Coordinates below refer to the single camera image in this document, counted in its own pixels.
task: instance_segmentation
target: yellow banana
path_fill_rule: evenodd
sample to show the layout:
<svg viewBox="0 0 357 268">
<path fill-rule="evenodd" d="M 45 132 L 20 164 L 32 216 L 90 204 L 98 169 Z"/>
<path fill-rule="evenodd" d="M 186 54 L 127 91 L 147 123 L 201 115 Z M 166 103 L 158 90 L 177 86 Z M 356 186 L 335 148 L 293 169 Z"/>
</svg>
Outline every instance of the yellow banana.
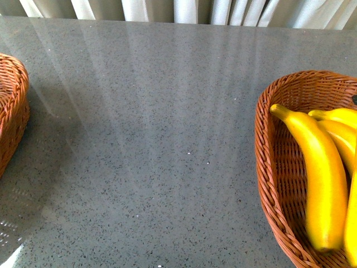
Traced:
<svg viewBox="0 0 357 268">
<path fill-rule="evenodd" d="M 270 107 L 288 127 L 303 153 L 307 174 L 306 231 L 321 252 L 338 250 L 344 239 L 348 205 L 346 174 L 330 135 L 306 113 Z"/>
<path fill-rule="evenodd" d="M 316 120 L 333 120 L 357 128 L 357 111 L 348 108 L 338 108 L 330 111 L 312 110 L 309 116 Z"/>
<path fill-rule="evenodd" d="M 342 161 L 352 176 L 356 151 L 356 131 L 348 125 L 333 120 L 322 120 L 317 124 L 330 134 Z"/>
<path fill-rule="evenodd" d="M 357 163 L 357 152 L 354 161 Z M 345 224 L 344 247 L 346 256 L 350 265 L 357 267 L 357 165 L 353 169 Z"/>
</svg>

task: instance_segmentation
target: wicker basket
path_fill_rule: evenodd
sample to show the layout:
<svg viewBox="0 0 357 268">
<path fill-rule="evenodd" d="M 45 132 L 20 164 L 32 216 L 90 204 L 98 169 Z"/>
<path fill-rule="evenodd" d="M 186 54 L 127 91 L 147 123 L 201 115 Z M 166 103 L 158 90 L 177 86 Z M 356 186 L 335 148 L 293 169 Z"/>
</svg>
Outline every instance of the wicker basket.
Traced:
<svg viewBox="0 0 357 268">
<path fill-rule="evenodd" d="M 28 74 L 14 57 L 0 53 L 0 177 L 25 130 L 30 108 Z"/>
<path fill-rule="evenodd" d="M 260 200 L 277 242 L 296 267 L 350 267 L 343 250 L 316 252 L 304 227 L 305 162 L 287 127 L 269 113 L 279 103 L 293 111 L 356 109 L 357 78 L 331 71 L 301 71 L 274 81 L 255 112 L 255 156 Z"/>
</svg>

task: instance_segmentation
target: banana stem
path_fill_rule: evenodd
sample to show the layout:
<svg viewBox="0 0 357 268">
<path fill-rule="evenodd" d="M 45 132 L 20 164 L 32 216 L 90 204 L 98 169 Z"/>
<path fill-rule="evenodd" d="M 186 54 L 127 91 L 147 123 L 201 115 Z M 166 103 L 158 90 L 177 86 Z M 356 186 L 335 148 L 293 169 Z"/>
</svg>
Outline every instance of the banana stem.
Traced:
<svg viewBox="0 0 357 268">
<path fill-rule="evenodd" d="M 280 104 L 271 105 L 269 111 L 271 112 L 271 114 L 275 115 L 282 121 L 284 121 L 288 117 L 288 114 L 290 112 L 288 108 Z"/>
<path fill-rule="evenodd" d="M 309 116 L 316 120 L 324 120 L 325 119 L 325 112 L 320 110 L 312 110 L 308 113 Z"/>
</svg>

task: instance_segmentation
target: quartz countertop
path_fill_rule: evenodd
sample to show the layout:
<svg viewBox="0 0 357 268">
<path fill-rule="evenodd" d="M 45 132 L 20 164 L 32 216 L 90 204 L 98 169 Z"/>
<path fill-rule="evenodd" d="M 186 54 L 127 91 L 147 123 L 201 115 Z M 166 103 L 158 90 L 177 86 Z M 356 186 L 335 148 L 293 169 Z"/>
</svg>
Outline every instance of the quartz countertop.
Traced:
<svg viewBox="0 0 357 268">
<path fill-rule="evenodd" d="M 260 205 L 255 104 L 296 71 L 357 76 L 356 31 L 24 17 L 0 29 L 31 107 L 0 180 L 0 264 L 293 267 Z"/>
</svg>

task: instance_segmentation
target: gray speckled countertop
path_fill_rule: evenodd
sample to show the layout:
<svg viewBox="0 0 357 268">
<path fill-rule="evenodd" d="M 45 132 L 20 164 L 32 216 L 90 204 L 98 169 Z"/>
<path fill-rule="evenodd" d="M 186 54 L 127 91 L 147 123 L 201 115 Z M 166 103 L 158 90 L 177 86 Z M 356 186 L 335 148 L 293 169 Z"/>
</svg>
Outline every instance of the gray speckled countertop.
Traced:
<svg viewBox="0 0 357 268">
<path fill-rule="evenodd" d="M 0 180 L 0 263 L 293 267 L 260 206 L 255 103 L 294 71 L 357 76 L 355 31 L 20 17 L 0 29 L 31 106 Z"/>
</svg>

